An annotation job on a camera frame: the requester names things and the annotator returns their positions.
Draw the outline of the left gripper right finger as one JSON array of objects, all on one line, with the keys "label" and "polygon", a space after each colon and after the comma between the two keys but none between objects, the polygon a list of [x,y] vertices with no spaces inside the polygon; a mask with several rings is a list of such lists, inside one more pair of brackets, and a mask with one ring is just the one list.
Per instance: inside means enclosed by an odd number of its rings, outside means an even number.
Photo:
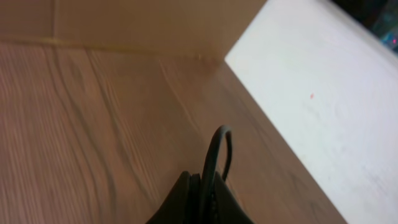
[{"label": "left gripper right finger", "polygon": [[212,220],[219,224],[253,224],[233,197],[220,174],[216,172],[213,188]]}]

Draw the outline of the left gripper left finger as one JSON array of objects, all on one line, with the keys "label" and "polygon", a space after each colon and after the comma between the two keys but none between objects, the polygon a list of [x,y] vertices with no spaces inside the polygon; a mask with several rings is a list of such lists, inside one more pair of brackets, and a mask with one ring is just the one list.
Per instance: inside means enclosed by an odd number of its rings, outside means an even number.
[{"label": "left gripper left finger", "polygon": [[166,196],[162,205],[147,224],[198,223],[198,200],[201,178],[183,171]]}]

